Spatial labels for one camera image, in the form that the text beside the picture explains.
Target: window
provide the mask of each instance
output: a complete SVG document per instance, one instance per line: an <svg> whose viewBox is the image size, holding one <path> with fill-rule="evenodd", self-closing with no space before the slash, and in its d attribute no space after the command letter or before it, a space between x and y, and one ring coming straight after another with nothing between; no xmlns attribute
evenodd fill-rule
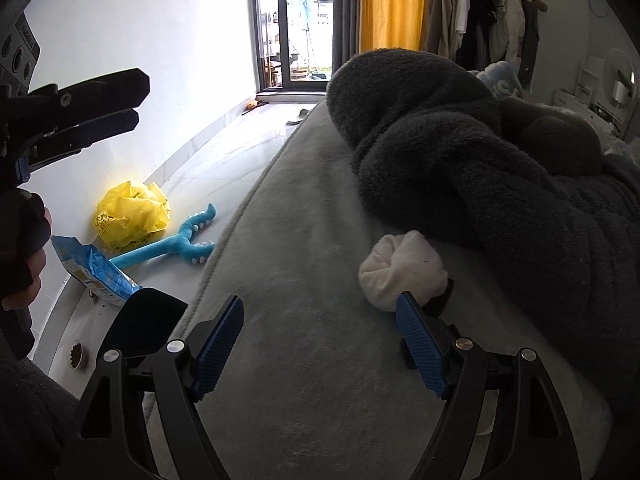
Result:
<svg viewBox="0 0 640 480"><path fill-rule="evenodd" d="M331 79L332 0L254 0L260 89L324 91Z"/></svg>

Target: dark gray fleece blanket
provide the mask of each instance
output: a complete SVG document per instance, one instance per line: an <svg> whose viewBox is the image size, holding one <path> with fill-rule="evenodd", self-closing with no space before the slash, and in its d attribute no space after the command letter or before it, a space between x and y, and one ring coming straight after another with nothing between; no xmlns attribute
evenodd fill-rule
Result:
<svg viewBox="0 0 640 480"><path fill-rule="evenodd" d="M0 354L0 478L55 480L77 406L29 359Z"/></svg>
<svg viewBox="0 0 640 480"><path fill-rule="evenodd" d="M615 411L637 409L640 171L551 176L500 136L488 89L422 52L355 57L327 91L364 203L403 230L483 248L511 299Z"/></svg>

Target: blue snack bag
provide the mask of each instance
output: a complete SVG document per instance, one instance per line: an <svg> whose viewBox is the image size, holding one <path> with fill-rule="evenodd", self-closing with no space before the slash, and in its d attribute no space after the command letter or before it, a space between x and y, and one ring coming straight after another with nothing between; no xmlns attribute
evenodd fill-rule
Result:
<svg viewBox="0 0 640 480"><path fill-rule="evenodd" d="M65 236L52 236L51 243L66 272L104 301L123 306L141 288L94 245Z"/></svg>

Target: window frame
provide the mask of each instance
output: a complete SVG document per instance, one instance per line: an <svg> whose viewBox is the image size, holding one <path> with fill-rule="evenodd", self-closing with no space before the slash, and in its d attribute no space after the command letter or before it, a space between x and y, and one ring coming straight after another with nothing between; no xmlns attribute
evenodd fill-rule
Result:
<svg viewBox="0 0 640 480"><path fill-rule="evenodd" d="M281 62L281 87L266 86L264 74L264 59L260 56L262 50L262 26L260 23L260 3L258 0L251 0L253 10L254 41L255 41L255 61L258 71L258 86L260 92L325 92L328 80L299 81L292 80L290 66L288 62ZM278 0L278 30L280 31L280 60L289 59L289 17L287 15L287 0Z"/></svg>

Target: bed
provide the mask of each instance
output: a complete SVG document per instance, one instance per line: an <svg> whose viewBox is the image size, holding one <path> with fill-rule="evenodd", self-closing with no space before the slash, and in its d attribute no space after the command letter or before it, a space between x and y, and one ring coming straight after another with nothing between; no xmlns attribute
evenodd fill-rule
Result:
<svg viewBox="0 0 640 480"><path fill-rule="evenodd" d="M372 246L398 231L361 205L350 156L321 102L238 209L175 329L212 319L229 294L244 301L238 342L198 405L234 480L408 479L440 416L443 402L404 366L394 316L358 285ZM487 351L538 352L590 478L612 427L604 398L506 300L482 254L430 243L455 280L442 319ZM176 478L155 406L148 429L160 473ZM476 438L464 478L488 441Z"/></svg>

